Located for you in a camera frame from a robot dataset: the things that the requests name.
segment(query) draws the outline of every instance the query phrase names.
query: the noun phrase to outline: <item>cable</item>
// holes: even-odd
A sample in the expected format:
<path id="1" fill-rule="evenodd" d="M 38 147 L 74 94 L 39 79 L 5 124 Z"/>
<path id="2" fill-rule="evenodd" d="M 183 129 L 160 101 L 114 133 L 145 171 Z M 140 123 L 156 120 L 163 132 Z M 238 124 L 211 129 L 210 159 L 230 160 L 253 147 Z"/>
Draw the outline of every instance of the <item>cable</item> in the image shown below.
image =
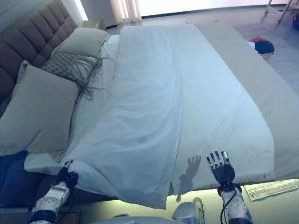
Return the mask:
<path id="1" fill-rule="evenodd" d="M 231 196 L 231 198 L 228 200 L 228 202 L 226 202 L 226 204 L 223 206 L 223 209 L 221 210 L 221 214 L 220 214 L 221 224 L 223 224 L 222 216 L 223 216 L 223 212 L 224 212 L 225 208 L 228 206 L 228 204 L 234 199 L 235 195 L 237 194 L 237 191 L 235 189 L 231 189 L 231 190 L 234 191 L 234 194 L 233 194 L 233 196 Z"/>
<path id="2" fill-rule="evenodd" d="M 225 224 L 228 224 L 228 222 L 226 221 L 226 214 L 224 212 L 224 221 L 225 221 Z"/>
<path id="3" fill-rule="evenodd" d="M 66 213 L 64 213 L 63 216 L 61 216 L 61 218 L 55 222 L 55 224 L 58 224 L 71 211 L 71 209 L 74 206 L 74 203 L 75 203 L 74 193 L 73 193 L 73 191 L 71 191 L 71 206 L 70 206 L 69 210 Z"/>

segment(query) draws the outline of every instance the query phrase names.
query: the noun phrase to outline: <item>robotic arm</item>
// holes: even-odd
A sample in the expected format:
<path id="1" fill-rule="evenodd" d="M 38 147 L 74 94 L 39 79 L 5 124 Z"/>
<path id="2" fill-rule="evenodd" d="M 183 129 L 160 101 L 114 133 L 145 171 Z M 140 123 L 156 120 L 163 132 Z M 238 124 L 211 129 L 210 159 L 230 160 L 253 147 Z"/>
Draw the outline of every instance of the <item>robotic arm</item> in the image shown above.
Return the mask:
<path id="1" fill-rule="evenodd" d="M 235 171 L 229 163 L 227 152 L 221 152 L 222 159 L 217 151 L 215 151 L 215 155 L 216 157 L 211 153 L 211 158 L 207 157 L 206 159 L 217 182 L 220 184 L 218 194 L 222 197 L 224 205 L 221 211 L 221 224 L 223 223 L 222 215 L 224 210 L 228 214 L 229 224 L 253 224 L 241 195 L 241 187 L 232 182 L 235 178 Z M 71 163 L 72 161 L 68 161 L 64 164 L 58 173 L 57 184 L 51 187 L 47 194 L 37 201 L 28 224 L 55 223 L 60 206 L 63 206 L 68 196 L 72 193 L 73 187 L 77 184 L 78 175 L 74 172 L 68 173 Z M 193 203 L 182 203 L 177 207 L 172 219 L 175 221 L 154 217 L 120 217 L 98 223 L 126 224 L 128 221 L 133 223 L 138 220 L 138 223 L 178 224 L 177 221 L 179 221 L 185 224 L 204 224 L 202 204 L 198 205 L 196 200 Z"/>
<path id="2" fill-rule="evenodd" d="M 36 202 L 28 224 L 54 224 L 58 210 L 62 206 L 73 187 L 77 184 L 78 175 L 68 173 L 72 161 L 68 161 L 60 169 L 57 176 L 57 184 L 52 186 L 47 194 Z"/>
<path id="3" fill-rule="evenodd" d="M 222 222 L 222 215 L 224 210 L 228 215 L 229 224 L 253 224 L 248 207 L 244 203 L 244 199 L 241 195 L 242 189 L 239 184 L 235 184 L 232 181 L 235 178 L 235 170 L 230 165 L 228 153 L 222 151 L 220 158 L 219 153 L 215 151 L 210 154 L 211 159 L 207 157 L 207 161 L 210 165 L 211 171 L 214 174 L 220 187 L 217 189 L 219 196 L 223 200 L 223 209 L 221 211 L 220 221 Z"/>

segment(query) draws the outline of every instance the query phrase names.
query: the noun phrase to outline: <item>paper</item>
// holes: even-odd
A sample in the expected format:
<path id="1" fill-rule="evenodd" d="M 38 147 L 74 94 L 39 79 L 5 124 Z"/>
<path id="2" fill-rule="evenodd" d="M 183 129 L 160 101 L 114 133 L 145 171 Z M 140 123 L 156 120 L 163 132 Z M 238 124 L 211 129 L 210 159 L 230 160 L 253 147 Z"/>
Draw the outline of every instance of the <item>paper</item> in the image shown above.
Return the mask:
<path id="1" fill-rule="evenodd" d="M 299 180 L 276 181 L 244 186 L 251 201 L 299 188 Z"/>

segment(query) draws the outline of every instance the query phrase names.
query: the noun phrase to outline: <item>bed frame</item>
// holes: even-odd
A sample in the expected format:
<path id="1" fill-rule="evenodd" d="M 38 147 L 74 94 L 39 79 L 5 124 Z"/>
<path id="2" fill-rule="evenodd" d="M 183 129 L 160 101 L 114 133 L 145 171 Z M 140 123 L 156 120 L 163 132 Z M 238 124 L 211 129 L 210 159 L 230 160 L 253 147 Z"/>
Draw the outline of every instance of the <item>bed frame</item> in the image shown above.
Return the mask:
<path id="1" fill-rule="evenodd" d="M 55 47 L 77 27 L 60 0 L 49 0 L 23 17 L 0 37 L 0 116 L 11 101 L 20 64 L 27 60 L 40 67 Z M 55 176 L 24 170 L 27 152 L 0 157 L 0 207 L 31 207 L 42 197 Z M 75 189 L 75 203 L 110 200 Z"/>

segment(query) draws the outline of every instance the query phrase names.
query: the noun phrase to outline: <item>nightstand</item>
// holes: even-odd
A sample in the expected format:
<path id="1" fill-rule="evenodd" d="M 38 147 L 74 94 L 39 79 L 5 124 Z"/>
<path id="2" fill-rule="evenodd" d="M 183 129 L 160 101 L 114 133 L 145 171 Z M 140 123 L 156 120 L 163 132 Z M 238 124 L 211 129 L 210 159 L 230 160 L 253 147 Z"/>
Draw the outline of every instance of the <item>nightstand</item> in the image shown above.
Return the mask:
<path id="1" fill-rule="evenodd" d="M 102 18 L 82 21 L 79 24 L 79 27 L 101 29 L 101 30 L 106 31 L 106 25 L 105 25 L 104 20 Z"/>

